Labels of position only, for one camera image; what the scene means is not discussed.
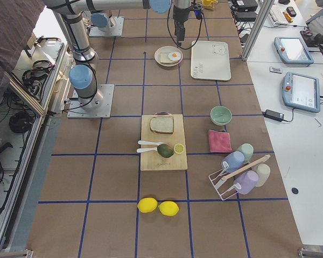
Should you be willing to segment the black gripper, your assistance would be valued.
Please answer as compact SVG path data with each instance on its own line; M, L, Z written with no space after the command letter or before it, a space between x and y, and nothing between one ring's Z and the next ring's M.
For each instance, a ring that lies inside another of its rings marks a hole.
M179 41L184 41L185 27L184 23L188 20L191 7L180 8L176 5L173 6L173 20L174 20L174 35L178 35Z

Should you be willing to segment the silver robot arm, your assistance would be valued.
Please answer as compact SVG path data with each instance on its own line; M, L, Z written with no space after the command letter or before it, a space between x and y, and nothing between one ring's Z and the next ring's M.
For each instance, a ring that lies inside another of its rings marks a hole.
M73 51L76 65L69 71L69 80L78 95L78 106L68 109L73 112L80 109L75 118L109 117L113 101L114 85L98 84L96 66L98 54L91 47L83 24L83 11L101 17L105 27L115 20L110 16L111 9L120 8L120 1L44 1L52 10Z

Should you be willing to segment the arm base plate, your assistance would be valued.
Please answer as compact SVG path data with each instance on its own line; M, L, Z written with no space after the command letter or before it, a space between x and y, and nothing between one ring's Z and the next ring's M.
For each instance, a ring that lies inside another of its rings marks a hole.
M78 98L76 90L73 91L73 100L70 102L67 118L68 119L94 119L94 118L110 118L111 107L114 96L113 84L99 84L97 94L88 104L84 99Z
M92 38L121 37L123 33L124 17L111 17L106 27L92 26L89 36Z

